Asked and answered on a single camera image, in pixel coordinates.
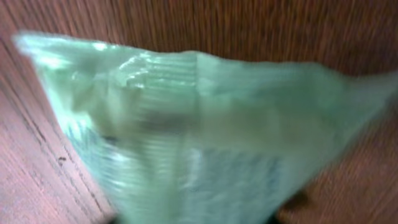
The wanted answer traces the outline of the mint green wipes packet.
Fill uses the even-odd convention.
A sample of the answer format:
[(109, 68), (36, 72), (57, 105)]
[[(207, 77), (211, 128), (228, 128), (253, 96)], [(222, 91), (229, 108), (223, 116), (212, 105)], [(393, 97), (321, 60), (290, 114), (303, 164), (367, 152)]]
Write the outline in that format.
[(395, 72), (13, 41), (123, 223), (264, 223), (397, 95)]

